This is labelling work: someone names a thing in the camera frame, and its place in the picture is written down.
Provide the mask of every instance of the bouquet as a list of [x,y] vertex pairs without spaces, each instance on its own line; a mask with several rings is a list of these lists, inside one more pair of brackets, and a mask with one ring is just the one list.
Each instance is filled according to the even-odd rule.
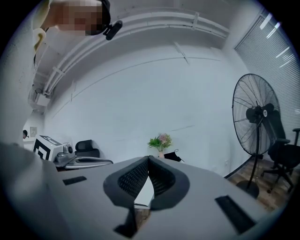
[[159,152],[162,152],[172,145],[172,139],[168,134],[160,134],[158,137],[151,138],[148,145],[150,148],[157,148]]

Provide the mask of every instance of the fan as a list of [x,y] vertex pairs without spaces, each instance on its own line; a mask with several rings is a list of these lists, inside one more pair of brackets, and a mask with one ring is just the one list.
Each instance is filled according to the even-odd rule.
[[259,188],[252,179],[258,157],[271,145],[266,127],[270,126],[268,116],[274,110],[280,112],[278,99],[266,80],[255,74],[239,79],[232,99],[234,128],[242,148],[255,157],[255,162],[249,181],[241,181],[237,186],[254,198],[258,197]]

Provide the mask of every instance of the floor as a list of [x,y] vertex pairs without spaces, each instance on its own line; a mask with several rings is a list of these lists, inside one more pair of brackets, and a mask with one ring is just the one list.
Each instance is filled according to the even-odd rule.
[[[241,169],[229,177],[228,180],[234,185],[240,181],[248,180],[253,169],[253,164],[254,160],[249,160]],[[272,184],[275,182],[277,176],[266,173],[264,177],[261,177],[261,173],[263,170],[270,169],[272,166],[273,162],[271,161],[259,160],[253,178],[253,181],[257,183],[260,189],[257,202],[260,203],[268,212],[284,206],[290,197],[290,194],[287,193],[289,184],[283,178],[280,178],[279,182],[270,194],[267,192],[267,190],[270,189]],[[294,170],[291,175],[291,179],[294,184],[298,182],[299,176],[300,170]],[[146,209],[136,209],[135,215],[137,227],[140,228],[150,216],[150,211]]]

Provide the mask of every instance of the pink vase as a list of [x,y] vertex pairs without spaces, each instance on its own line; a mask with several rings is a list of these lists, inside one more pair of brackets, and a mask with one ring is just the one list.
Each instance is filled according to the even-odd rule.
[[158,156],[159,156],[160,158],[165,158],[165,156],[164,156],[163,152],[158,152],[158,153],[159,153],[159,155],[158,155]]

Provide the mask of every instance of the chair armrest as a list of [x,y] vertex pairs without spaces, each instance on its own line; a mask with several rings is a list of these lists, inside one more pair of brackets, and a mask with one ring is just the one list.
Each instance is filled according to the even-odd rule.
[[277,142],[277,143],[288,144],[288,143],[290,143],[290,140],[285,139],[285,138],[277,138],[277,139],[276,139],[276,142]]

